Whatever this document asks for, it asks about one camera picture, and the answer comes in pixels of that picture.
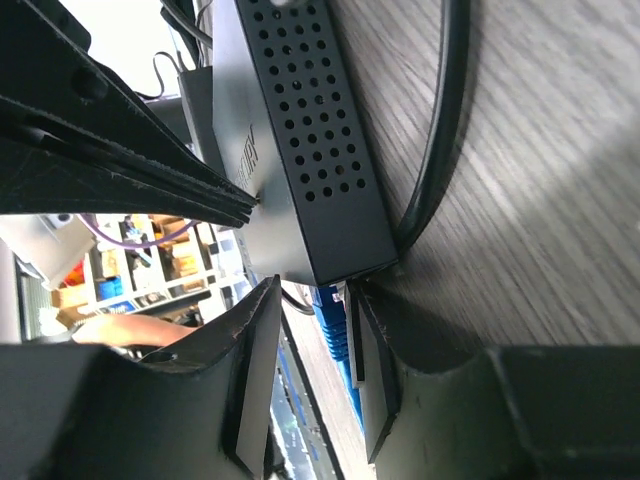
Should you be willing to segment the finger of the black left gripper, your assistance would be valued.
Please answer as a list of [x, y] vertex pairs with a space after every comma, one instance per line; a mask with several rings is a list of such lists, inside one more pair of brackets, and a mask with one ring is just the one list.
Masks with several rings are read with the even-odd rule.
[[101, 126], [115, 140], [1, 103], [4, 214], [160, 213], [240, 228], [253, 198], [200, 162], [140, 99]]
[[115, 140], [118, 130], [99, 125], [97, 116], [112, 120], [139, 98], [57, 26], [62, 15], [42, 12], [32, 1], [2, 2], [1, 103], [8, 100], [101, 140]]

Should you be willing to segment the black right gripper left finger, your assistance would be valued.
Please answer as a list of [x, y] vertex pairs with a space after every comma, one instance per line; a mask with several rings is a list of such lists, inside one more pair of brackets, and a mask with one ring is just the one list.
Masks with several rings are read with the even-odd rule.
[[134, 361], [98, 345], [1, 349], [5, 479], [258, 479], [281, 282]]

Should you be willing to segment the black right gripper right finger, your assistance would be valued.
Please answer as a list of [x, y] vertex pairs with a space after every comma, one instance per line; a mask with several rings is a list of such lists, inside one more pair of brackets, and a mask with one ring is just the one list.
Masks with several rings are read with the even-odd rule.
[[379, 286], [347, 286], [366, 456], [381, 479], [635, 479], [635, 346], [470, 352]]

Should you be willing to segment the black network switch box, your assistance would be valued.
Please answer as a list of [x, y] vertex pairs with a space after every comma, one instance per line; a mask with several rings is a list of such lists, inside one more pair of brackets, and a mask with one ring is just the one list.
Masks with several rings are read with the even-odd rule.
[[395, 262], [328, 4], [218, 1], [212, 20], [213, 130], [257, 199], [239, 232], [249, 269], [324, 286]]

